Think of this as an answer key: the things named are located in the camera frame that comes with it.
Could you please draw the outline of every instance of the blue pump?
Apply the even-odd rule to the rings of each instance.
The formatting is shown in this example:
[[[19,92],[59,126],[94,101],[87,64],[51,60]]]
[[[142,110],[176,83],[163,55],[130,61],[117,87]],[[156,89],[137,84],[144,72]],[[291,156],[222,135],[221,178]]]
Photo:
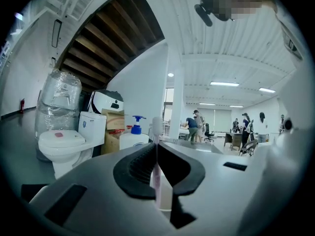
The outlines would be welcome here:
[[[134,135],[140,135],[141,134],[141,127],[139,125],[139,121],[140,119],[146,119],[145,117],[143,116],[132,116],[132,117],[135,117],[136,118],[136,125],[134,125],[132,128],[131,128],[131,133],[134,134]]]

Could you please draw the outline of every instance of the red fire extinguisher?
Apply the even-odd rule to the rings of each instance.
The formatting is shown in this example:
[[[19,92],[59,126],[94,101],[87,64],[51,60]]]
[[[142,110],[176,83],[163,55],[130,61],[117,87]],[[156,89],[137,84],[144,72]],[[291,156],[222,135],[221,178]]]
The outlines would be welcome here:
[[[24,103],[25,103],[25,99],[21,100],[21,107],[20,107],[21,114],[24,112]]]

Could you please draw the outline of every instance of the chair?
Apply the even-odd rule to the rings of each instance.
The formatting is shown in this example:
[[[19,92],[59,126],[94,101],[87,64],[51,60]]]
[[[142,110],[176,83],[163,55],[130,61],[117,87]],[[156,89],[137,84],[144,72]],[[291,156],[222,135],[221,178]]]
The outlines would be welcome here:
[[[213,139],[211,138],[212,136],[214,136],[214,133],[213,133],[213,131],[210,133],[210,131],[209,131],[209,124],[208,124],[208,123],[206,123],[205,136],[206,136],[206,138],[204,139],[204,141],[205,141],[205,140],[209,140],[210,142],[211,142],[211,140],[212,140],[212,141],[215,141],[215,140],[213,140]]]
[[[252,141],[246,143],[245,146],[240,149],[240,153],[238,155],[243,156],[243,154],[248,153],[250,156],[252,156],[254,154],[254,150],[255,150],[257,144],[258,144],[258,140],[252,140]]]

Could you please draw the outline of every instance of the hair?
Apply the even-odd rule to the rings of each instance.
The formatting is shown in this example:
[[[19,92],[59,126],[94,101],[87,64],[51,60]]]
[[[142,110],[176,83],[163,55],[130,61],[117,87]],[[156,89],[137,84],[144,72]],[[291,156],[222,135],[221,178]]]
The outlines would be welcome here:
[[[261,123],[264,123],[265,114],[263,112],[260,112],[259,118],[260,118]]]

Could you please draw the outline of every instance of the white bottle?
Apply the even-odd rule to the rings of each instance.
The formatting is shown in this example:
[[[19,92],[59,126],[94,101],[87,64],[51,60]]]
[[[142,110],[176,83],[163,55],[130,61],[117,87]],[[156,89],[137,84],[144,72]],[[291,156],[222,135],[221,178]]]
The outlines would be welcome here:
[[[141,118],[146,119],[142,116],[133,116],[136,118],[136,125],[131,129],[131,133],[122,134],[119,138],[119,149],[125,149],[141,144],[146,144],[149,142],[149,136],[146,134],[141,134],[141,127],[139,121]]]

